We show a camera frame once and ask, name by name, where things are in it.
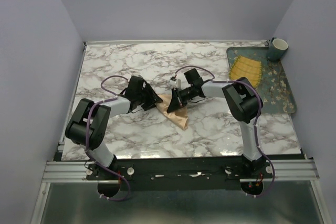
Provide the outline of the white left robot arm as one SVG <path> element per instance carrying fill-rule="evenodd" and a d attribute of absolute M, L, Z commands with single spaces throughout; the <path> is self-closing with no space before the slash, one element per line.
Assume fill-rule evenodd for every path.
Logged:
<path fill-rule="evenodd" d="M 132 113 L 138 107 L 144 111 L 156 107 L 163 100 L 142 77 L 132 76 L 128 86 L 105 101 L 81 99 L 69 120 L 65 137 L 81 146 L 87 156 L 99 163 L 98 173 L 112 179 L 117 171 L 117 157 L 103 139 L 110 118 Z"/>

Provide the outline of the peach cloth napkin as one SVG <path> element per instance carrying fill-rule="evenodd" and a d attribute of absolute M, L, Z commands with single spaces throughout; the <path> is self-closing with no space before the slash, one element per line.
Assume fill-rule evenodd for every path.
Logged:
<path fill-rule="evenodd" d="M 187 108 L 181 108 L 177 111 L 168 113 L 167 109 L 170 105 L 172 96 L 170 94 L 159 94 L 158 96 L 162 99 L 162 102 L 157 103 L 155 105 L 156 108 L 181 130 L 186 130 L 188 126 Z"/>

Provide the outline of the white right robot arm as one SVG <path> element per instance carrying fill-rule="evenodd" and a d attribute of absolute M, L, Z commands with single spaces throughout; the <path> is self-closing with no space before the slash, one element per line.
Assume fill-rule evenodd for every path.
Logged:
<path fill-rule="evenodd" d="M 261 165 L 266 162 L 258 142 L 257 121 L 263 107 L 259 94 L 245 77 L 225 81 L 203 80 L 196 68 L 185 72 L 184 75 L 190 86 L 185 89 L 172 89 L 167 113 L 185 107 L 188 101 L 195 97 L 226 99 L 230 113 L 239 122 L 241 129 L 241 171 L 246 177 L 255 177 L 259 174 Z"/>

